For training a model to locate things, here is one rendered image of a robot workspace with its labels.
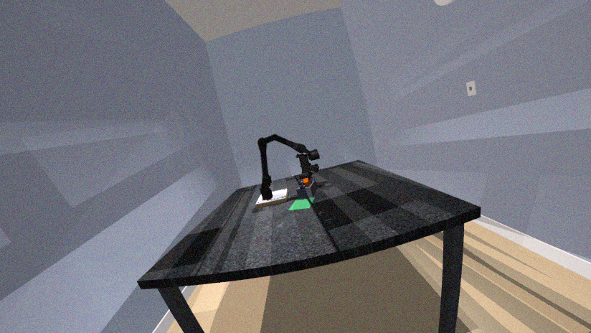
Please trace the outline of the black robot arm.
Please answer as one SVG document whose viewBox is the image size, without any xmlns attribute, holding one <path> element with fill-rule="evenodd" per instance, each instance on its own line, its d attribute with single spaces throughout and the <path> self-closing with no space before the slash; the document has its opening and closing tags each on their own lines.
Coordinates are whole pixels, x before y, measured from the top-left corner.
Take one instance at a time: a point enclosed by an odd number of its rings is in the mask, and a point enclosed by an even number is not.
<svg viewBox="0 0 591 333">
<path fill-rule="evenodd" d="M 258 142 L 258 145 L 260 148 L 260 158 L 261 158 L 262 173 L 263 173 L 260 191 L 261 191 L 261 195 L 263 197 L 263 200 L 272 199 L 272 197 L 273 197 L 272 191 L 270 190 L 270 188 L 268 188 L 270 186 L 270 183 L 272 183 L 272 180 L 271 180 L 271 175 L 268 174 L 266 146 L 267 146 L 268 142 L 271 142 L 274 140 L 295 149 L 299 153 L 307 153 L 307 154 L 297 154 L 296 158 L 299 157 L 301 164 L 307 163 L 308 159 L 311 161 L 316 160 L 316 159 L 320 159 L 317 149 L 309 151 L 305 145 L 292 142 L 292 141 L 287 140 L 275 133 L 271 136 L 267 136 L 265 138 L 262 137 L 261 139 L 259 139 L 257 142 Z M 314 172 L 318 172 L 318 169 L 319 169 L 319 166 L 317 164 L 315 164 L 315 165 L 311 165 L 311 163 L 308 164 L 308 172 L 310 170 L 314 171 Z"/>
</svg>

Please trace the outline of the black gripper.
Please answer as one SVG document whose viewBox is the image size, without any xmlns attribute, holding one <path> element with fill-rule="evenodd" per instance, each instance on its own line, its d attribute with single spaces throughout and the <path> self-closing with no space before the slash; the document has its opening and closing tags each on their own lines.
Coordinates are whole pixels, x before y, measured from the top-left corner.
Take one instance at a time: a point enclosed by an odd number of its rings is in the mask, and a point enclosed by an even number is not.
<svg viewBox="0 0 591 333">
<path fill-rule="evenodd" d="M 300 179 L 308 178 L 310 180 L 310 177 L 312 177 L 313 172 L 311 173 L 311 170 L 308 172 L 308 164 L 310 163 L 307 162 L 305 164 L 300 165 L 300 167 L 302 168 L 302 174 L 299 176 Z"/>
</svg>

